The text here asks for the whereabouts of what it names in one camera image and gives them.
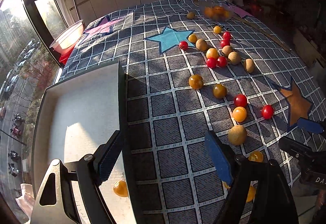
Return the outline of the pink plastic basin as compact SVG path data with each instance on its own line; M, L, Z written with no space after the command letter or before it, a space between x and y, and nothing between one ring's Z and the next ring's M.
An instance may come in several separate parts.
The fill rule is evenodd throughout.
M64 30L51 43L50 48L59 54L58 62L62 65L67 63L67 60L74 50L76 43L81 38L84 31L83 20L79 20Z

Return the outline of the red cherry tomato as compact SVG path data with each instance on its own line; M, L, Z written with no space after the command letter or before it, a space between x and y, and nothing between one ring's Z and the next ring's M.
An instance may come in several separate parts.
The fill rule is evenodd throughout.
M206 61L208 68L214 69L217 66L217 58L209 57Z
M234 105L235 107L243 107L243 108L246 108L247 105L248 105L248 102L247 102L247 97L243 94L237 94L235 97L234 97Z
M226 40L226 41L229 41L229 40L231 39L231 33L225 31L225 32L223 33L223 39Z
M230 45L230 42L228 40L223 39L223 40L220 41L220 47L221 48L224 48L225 46L228 46L228 45Z
M265 120L269 120L273 117L274 109L271 105L264 105L261 109L261 114Z
M178 46L179 46L179 48L181 50L187 50L188 49L188 43L186 41L181 41Z
M225 68L228 64L228 60L227 58L223 57L223 56L219 56L217 58L217 66L220 68Z

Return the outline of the orange cherry tomato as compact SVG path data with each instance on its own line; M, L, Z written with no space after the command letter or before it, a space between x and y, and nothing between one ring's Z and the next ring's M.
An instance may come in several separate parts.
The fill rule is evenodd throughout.
M209 58L214 58L214 59L218 59L219 57L219 53L218 53L218 50L215 49L215 48L209 48L207 51L206 51L206 58L209 59Z
M247 110L244 107L238 106L232 112L232 117L238 123L243 122L247 117Z

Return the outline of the orange tomato in tray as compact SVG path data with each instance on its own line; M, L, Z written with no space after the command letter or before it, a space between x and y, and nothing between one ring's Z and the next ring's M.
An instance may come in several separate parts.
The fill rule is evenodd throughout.
M124 180L117 181L113 185L113 192L119 197L128 197L128 187Z

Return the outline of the brown longan fruit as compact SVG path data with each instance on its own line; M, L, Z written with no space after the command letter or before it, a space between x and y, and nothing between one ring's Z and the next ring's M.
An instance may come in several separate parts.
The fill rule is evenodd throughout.
M200 52L205 52L208 49L208 44L204 39L197 39L196 41L196 48Z
M244 60L244 69L247 73L251 74L254 72L255 70L255 63L252 59L247 58L246 60Z
M195 18L195 13L194 12L189 12L186 17L189 19L189 20L193 20Z
M233 145L241 145L247 138L247 131L244 126L236 125L228 131L228 141Z
M238 65L241 62L241 56L238 52L230 52L228 54L228 60L232 65Z
M230 45L225 45L225 46L222 48L221 52L223 53L223 55L224 55L225 57L228 57L228 55L229 55L231 52L233 52L233 48L232 48Z

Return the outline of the dark orange tomato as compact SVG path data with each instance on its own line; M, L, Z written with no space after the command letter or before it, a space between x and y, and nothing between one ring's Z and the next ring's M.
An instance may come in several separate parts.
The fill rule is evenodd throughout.
M199 90L203 87L203 78L199 74L191 75L188 80L189 86L192 89Z
M217 99L223 99L227 95L227 89L222 84L215 84L213 87L213 96Z

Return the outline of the red plastic stool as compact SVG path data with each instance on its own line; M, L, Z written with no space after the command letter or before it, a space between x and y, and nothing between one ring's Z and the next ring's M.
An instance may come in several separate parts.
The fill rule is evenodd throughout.
M260 17L264 13L258 0L244 0L244 10L254 17Z

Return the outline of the white tray black rim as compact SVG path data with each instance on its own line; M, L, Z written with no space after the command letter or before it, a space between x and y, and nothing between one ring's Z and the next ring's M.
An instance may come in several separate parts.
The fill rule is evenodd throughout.
M123 133L123 149L99 189L115 223L136 223L125 84L124 70L115 60L45 90L32 145L35 204L31 223L82 222L80 211L86 209L77 181L77 162L95 153L116 130ZM127 183L128 197L113 192L113 185L120 180Z

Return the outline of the grid patterned tablecloth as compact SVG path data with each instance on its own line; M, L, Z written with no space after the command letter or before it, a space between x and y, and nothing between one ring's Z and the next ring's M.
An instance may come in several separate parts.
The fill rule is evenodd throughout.
M325 118L325 97L304 62L287 53L260 32L237 20L221 23L231 33L231 45L244 59L255 63L249 74L242 65L210 69L198 49L173 47L160 52L162 42L150 37L168 27L189 31L219 48L221 36L214 22L202 15L192 0L161 0L111 12L90 22L74 48L61 78L66 79L95 65L119 60L127 74L127 121L132 171L136 181L135 204L143 223L212 223L226 190L204 145L204 135L214 130L224 143L235 125L233 98L248 98L248 133L235 153L260 151L278 161L292 189L298 188L298 162L279 149L281 137L297 140L314 151L325 149L325 140L300 128L288 129L289 105L276 89L296 86L312 102L309 118ZM203 78L203 87L192 89L191 75ZM227 89L223 99L213 96L215 84ZM271 105L273 117L265 120L261 109Z

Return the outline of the long wooden stick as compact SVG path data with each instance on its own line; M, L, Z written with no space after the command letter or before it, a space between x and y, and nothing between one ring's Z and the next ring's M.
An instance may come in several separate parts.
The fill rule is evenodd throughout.
M247 26L257 30L258 32L260 32L261 34L263 34L265 37L267 37L268 39L274 41L277 45L279 45L282 49L284 49L287 53L291 52L291 49L289 48L289 46L286 43L283 43L282 41L280 41L277 37L268 34L266 31L264 31L262 28L260 28L257 24L255 23L251 23L237 15L233 16L234 19L243 22L244 24L246 24Z

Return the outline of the yellow cherry tomato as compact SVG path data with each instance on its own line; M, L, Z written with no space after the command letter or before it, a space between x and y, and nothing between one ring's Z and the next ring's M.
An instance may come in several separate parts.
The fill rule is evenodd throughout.
M250 185L246 202L252 201L255 198L255 195L256 195L256 188Z
M216 34L219 34L219 33L221 33L222 29L221 29L220 26L215 26L214 29L213 29L213 31L214 31L214 33L216 33Z
M260 151L253 151L249 154L248 160L262 163L264 161L264 155Z
M191 43L196 43L197 41L197 36L195 34L191 34L189 35L188 37L188 41L191 42Z

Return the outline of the clear glass fruit bowl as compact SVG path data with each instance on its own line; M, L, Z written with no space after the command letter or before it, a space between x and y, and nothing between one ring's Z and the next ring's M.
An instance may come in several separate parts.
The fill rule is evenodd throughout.
M233 17L233 9L225 3L213 1L199 1L200 13L213 21L227 21Z

